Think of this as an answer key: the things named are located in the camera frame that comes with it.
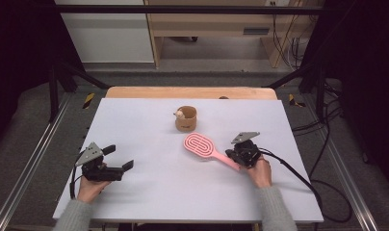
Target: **cork cup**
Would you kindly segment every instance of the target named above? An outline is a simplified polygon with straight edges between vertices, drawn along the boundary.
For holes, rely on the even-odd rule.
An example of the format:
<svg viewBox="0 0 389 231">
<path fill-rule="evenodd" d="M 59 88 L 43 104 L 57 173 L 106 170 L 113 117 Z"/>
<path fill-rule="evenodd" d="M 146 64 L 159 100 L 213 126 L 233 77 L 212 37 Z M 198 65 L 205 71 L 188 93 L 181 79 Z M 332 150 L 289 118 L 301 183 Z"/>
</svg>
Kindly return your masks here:
<svg viewBox="0 0 389 231">
<path fill-rule="evenodd" d="M 177 109 L 183 113 L 182 117 L 175 120 L 176 129 L 181 132 L 192 132 L 197 124 L 197 111 L 192 106 L 182 106 Z"/>
</svg>

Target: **human hand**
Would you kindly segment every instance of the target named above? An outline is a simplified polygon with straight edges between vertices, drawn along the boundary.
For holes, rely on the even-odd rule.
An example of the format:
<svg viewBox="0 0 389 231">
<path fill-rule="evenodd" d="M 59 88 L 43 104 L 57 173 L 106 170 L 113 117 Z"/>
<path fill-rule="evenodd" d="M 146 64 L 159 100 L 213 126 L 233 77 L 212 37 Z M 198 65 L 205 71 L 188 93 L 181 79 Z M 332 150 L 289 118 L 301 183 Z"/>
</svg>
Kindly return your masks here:
<svg viewBox="0 0 389 231">
<path fill-rule="evenodd" d="M 254 167 L 246 169 L 254 185 L 261 189 L 272 185 L 272 171 L 270 163 L 261 156 Z"/>
<path fill-rule="evenodd" d="M 77 199 L 91 204 L 109 184 L 111 181 L 89 181 L 85 176 L 82 176 Z"/>
</svg>

